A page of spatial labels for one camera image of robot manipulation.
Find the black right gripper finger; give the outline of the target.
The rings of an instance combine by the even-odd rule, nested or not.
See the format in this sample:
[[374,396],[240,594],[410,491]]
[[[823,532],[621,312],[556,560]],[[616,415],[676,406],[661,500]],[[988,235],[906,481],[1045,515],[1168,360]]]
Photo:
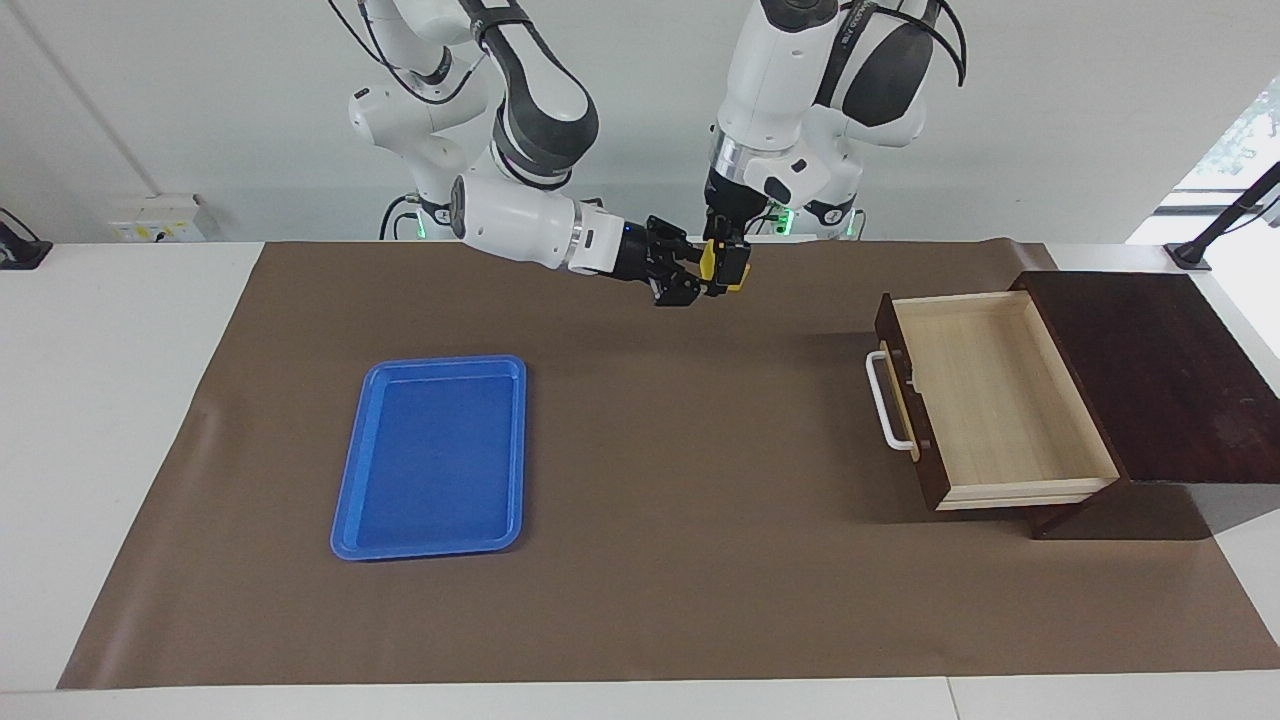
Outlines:
[[710,283],[687,261],[652,260],[650,287],[655,307],[689,307],[710,290]]
[[659,217],[646,219],[646,261],[650,265],[698,264],[703,254],[703,246],[691,242],[686,231]]

